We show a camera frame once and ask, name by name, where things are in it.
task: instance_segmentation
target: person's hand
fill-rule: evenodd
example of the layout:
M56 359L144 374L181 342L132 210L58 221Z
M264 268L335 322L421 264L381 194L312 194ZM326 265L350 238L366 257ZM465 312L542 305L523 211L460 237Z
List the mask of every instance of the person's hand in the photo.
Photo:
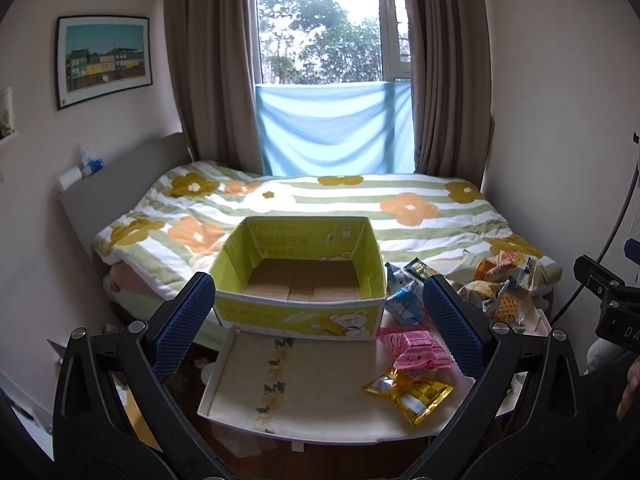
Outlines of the person's hand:
M626 415L631 405L638 396L638 387L640 386L640 357L638 357L629 368L626 374L626 388L622 394L622 400L618 406L616 416L618 420Z

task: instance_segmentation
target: window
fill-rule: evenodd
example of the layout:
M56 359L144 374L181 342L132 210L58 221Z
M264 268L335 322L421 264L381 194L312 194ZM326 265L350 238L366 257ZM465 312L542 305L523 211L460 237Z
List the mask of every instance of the window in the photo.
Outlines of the window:
M264 83L410 76L404 0L257 0L257 7Z
M267 172L411 173L404 0L256 0Z

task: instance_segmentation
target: bed headboard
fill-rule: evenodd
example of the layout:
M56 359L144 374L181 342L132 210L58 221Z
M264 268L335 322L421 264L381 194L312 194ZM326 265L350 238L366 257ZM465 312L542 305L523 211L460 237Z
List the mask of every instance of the bed headboard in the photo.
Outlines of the bed headboard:
M133 209L163 173L191 162L183 134L147 142L60 193L60 202L87 255L95 235Z

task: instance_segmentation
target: small frame on wall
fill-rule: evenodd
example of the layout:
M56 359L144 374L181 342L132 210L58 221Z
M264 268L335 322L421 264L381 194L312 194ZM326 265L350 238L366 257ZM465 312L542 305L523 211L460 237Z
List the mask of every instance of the small frame on wall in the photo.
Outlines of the small frame on wall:
M56 34L58 109L153 83L149 19L65 16Z

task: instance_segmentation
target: striped duvet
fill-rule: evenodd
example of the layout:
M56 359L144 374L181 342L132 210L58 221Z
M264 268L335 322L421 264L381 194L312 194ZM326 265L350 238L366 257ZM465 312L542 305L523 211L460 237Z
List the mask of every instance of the striped duvet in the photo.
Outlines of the striped duvet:
M367 216L383 260L396 265L420 258L440 270L465 251L521 251L538 261L534 294L561 277L561 267L515 235L472 184L420 174L277 178L194 162L160 177L95 237L94 249L171 299L194 272L210 269L243 218L256 215Z

